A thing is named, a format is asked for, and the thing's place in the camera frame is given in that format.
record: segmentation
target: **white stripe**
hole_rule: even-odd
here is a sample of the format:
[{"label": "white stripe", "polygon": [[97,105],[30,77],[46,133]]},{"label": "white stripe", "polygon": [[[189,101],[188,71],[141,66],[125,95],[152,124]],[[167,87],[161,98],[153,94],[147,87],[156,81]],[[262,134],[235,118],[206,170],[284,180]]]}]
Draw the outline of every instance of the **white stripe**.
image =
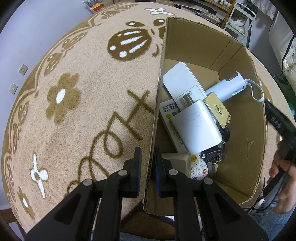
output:
[{"label": "white stripe", "polygon": [[139,33],[139,32],[140,32],[140,31],[127,32],[127,33],[124,33],[123,35],[137,34],[137,33]]},{"label": "white stripe", "polygon": [[137,41],[141,37],[142,36],[138,36],[138,37],[134,37],[134,38],[131,38],[131,39],[123,40],[123,41],[120,42],[120,44],[121,45],[130,44],[131,42]]},{"label": "white stripe", "polygon": [[129,53],[135,52],[136,50],[138,50],[139,48],[141,48],[146,42],[147,42],[147,40],[145,40],[142,43],[138,44],[136,47],[133,47],[132,49],[129,50]]}]

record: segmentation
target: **yellow button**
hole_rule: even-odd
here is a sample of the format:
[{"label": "yellow button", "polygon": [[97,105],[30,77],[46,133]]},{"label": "yellow button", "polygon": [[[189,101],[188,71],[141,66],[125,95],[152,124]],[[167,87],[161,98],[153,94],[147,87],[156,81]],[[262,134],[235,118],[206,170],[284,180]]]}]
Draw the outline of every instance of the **yellow button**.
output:
[{"label": "yellow button", "polygon": [[193,155],[193,156],[191,157],[191,161],[192,161],[192,162],[195,162],[196,160],[197,160],[196,155]]}]

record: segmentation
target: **white curtain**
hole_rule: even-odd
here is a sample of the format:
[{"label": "white curtain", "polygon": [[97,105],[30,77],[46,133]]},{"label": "white curtain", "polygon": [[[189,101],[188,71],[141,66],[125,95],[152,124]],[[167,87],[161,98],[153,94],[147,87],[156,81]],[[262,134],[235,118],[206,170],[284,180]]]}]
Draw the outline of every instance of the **white curtain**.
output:
[{"label": "white curtain", "polygon": [[276,7],[269,0],[253,0],[255,4],[265,15],[269,16],[271,20],[277,13]]}]

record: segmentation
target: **metal screw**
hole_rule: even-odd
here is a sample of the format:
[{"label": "metal screw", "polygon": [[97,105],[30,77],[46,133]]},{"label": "metal screw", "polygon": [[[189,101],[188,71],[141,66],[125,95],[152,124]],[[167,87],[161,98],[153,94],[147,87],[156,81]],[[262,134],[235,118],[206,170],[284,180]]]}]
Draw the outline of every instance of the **metal screw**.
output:
[{"label": "metal screw", "polygon": [[172,175],[172,176],[175,176],[175,175],[178,174],[178,171],[177,171],[176,169],[171,169],[171,170],[168,171],[168,173],[169,173],[170,175]]},{"label": "metal screw", "polygon": [[89,186],[89,185],[91,185],[92,184],[92,179],[85,179],[84,181],[83,181],[83,185],[85,185],[85,186]]},{"label": "metal screw", "polygon": [[127,175],[127,173],[128,173],[127,170],[122,169],[122,170],[120,170],[120,171],[118,172],[118,175],[120,175],[120,176],[125,176],[125,175]]},{"label": "metal screw", "polygon": [[205,178],[204,182],[205,182],[205,184],[208,184],[208,185],[213,184],[213,180],[210,178]]}]

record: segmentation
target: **white flower pattern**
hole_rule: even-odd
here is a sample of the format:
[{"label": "white flower pattern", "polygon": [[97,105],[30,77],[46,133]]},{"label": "white flower pattern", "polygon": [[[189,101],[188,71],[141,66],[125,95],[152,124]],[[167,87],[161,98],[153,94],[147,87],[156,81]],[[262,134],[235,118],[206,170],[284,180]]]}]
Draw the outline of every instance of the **white flower pattern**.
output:
[{"label": "white flower pattern", "polygon": [[145,8],[145,10],[147,11],[151,11],[150,14],[160,14],[160,13],[163,13],[163,14],[166,14],[166,15],[173,15],[172,13],[170,12],[165,12],[165,8],[159,8],[159,9],[153,9],[153,8]]},{"label": "white flower pattern", "polygon": [[45,192],[42,181],[48,179],[48,173],[45,169],[38,170],[37,168],[37,156],[36,153],[33,153],[33,169],[30,170],[31,178],[34,182],[37,182],[39,190],[43,198],[45,198]]}]

